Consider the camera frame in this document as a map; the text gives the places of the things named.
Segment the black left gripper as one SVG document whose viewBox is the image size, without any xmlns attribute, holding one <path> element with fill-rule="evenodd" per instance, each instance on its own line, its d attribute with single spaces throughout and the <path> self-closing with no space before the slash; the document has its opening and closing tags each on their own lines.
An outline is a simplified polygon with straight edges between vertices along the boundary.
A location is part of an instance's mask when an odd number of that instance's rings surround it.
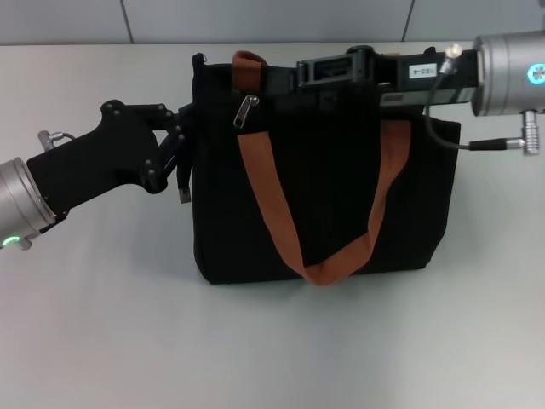
<svg viewBox="0 0 545 409">
<path fill-rule="evenodd" d="M 64 213 L 123 185 L 161 193 L 175 171 L 179 199 L 192 200 L 193 104 L 177 110 L 163 103 L 125 105 L 112 100 L 101 108 L 99 125 L 86 135 L 27 160 L 38 191 L 55 213 Z M 154 132 L 166 130 L 158 145 Z"/>
</svg>

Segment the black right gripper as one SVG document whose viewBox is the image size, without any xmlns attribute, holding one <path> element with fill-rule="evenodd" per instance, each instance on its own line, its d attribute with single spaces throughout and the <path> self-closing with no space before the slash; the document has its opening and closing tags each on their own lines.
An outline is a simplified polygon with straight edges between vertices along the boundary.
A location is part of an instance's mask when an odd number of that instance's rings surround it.
<svg viewBox="0 0 545 409">
<path fill-rule="evenodd" d="M 329 111 L 349 98 L 381 108 L 460 104 L 472 100 L 478 84 L 478 53 L 472 49 L 453 58 L 433 50 L 384 55 L 357 46 L 344 55 L 300 61 L 297 70 L 261 69 L 261 93 L 275 95 L 276 110 Z"/>
</svg>

